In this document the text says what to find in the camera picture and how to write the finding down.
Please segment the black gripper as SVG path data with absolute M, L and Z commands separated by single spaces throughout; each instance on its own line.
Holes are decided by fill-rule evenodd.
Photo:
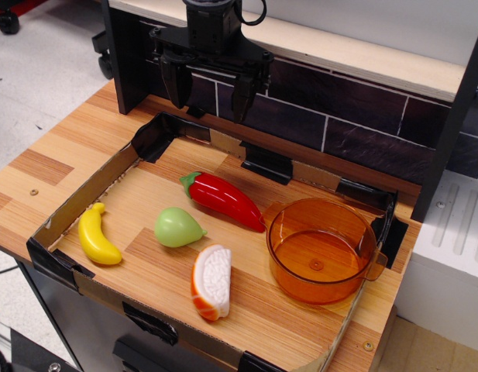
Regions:
M 191 95 L 193 69 L 235 78 L 232 93 L 233 122 L 243 123 L 257 93 L 270 83 L 273 54 L 248 40 L 242 26 L 257 26 L 267 15 L 262 2 L 259 17 L 247 21 L 241 1 L 186 1 L 185 27 L 154 28 L 154 58 L 170 101 L 182 109 Z

